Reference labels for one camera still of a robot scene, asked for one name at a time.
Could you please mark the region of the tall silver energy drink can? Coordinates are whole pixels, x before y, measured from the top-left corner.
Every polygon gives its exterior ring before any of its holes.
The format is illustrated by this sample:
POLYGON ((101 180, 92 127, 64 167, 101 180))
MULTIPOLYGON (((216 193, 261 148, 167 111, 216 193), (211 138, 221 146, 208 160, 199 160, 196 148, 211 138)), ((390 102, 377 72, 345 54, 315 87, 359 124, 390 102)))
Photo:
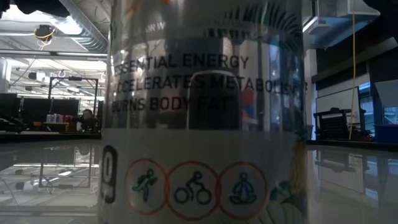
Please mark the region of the tall silver energy drink can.
POLYGON ((308 224, 302 0, 113 0, 99 224, 308 224))

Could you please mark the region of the person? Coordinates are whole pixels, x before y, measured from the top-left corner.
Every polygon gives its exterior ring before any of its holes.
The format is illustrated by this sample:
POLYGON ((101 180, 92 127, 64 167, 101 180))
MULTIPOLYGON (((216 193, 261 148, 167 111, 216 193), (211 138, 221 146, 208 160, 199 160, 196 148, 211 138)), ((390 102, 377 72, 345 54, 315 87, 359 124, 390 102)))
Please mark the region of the person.
POLYGON ((99 120, 93 115, 92 110, 85 109, 82 116, 78 119, 76 130, 81 133, 98 134, 101 132, 99 120))

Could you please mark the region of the black perforated cart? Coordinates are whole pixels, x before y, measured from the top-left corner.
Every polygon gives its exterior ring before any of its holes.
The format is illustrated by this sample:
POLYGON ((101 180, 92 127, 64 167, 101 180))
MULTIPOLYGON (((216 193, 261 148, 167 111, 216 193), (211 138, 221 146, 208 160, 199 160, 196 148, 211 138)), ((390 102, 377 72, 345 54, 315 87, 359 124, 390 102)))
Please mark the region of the black perforated cart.
POLYGON ((348 140, 354 132, 362 130, 362 109, 352 112, 351 109, 331 108, 329 111, 313 114, 315 118, 316 140, 348 140))

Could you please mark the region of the white board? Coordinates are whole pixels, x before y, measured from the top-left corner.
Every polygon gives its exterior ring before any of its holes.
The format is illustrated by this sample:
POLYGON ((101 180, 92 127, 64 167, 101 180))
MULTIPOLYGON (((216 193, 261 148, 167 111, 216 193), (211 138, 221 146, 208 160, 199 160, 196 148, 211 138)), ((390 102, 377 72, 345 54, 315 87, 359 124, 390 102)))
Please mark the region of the white board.
POLYGON ((330 111, 331 108, 348 110, 352 108, 351 104, 353 104, 353 111, 358 113, 360 110, 358 87, 321 96, 316 99, 317 113, 330 111))

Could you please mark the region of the blue plastic bin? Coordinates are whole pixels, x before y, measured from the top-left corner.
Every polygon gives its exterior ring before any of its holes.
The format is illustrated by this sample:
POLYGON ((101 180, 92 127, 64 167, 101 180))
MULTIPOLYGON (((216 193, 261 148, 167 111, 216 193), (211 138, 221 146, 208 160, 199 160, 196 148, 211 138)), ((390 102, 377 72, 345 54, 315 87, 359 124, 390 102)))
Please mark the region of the blue plastic bin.
POLYGON ((398 144, 398 124, 375 125, 376 142, 398 144))

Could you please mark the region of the white cylinder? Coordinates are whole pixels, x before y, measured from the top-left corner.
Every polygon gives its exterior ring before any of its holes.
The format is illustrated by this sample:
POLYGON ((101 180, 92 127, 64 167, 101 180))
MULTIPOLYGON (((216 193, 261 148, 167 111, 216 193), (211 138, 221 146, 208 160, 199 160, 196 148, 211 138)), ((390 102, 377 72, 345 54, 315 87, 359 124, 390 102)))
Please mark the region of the white cylinder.
POLYGON ((11 68, 11 63, 0 57, 0 93, 7 93, 9 91, 11 68))

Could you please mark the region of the black gantry frame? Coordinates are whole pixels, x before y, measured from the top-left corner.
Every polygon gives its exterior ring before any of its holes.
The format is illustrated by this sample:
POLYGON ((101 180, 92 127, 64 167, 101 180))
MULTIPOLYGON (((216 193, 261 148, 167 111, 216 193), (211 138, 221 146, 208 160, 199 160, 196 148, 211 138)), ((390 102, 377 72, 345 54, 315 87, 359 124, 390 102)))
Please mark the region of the black gantry frame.
POLYGON ((93 116, 96 116, 96 109, 97 109, 97 100, 98 100, 98 87, 99 87, 99 80, 97 78, 83 78, 83 77, 76 77, 76 76, 71 76, 71 77, 50 77, 50 82, 49 82, 49 91, 48 91, 48 99, 52 98, 52 89, 53 87, 56 86, 56 84, 53 84, 54 80, 62 81, 64 79, 67 79, 68 81, 71 82, 82 82, 82 81, 87 81, 89 84, 91 84, 91 81, 95 82, 95 95, 94 95, 94 104, 93 104, 93 116))

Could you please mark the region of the black aluminium table frame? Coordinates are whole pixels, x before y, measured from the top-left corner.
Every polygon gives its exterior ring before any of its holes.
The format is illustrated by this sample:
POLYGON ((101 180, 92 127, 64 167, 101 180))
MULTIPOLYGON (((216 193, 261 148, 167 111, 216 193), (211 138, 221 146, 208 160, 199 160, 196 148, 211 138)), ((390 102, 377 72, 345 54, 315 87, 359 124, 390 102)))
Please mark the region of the black aluminium table frame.
MULTIPOLYGON (((100 140, 101 138, 102 137, 99 134, 41 134, 38 132, 34 132, 33 134, 0 133, 0 144, 42 141, 100 140)), ((390 143, 308 140, 307 145, 347 147, 398 153, 398 144, 390 143)))

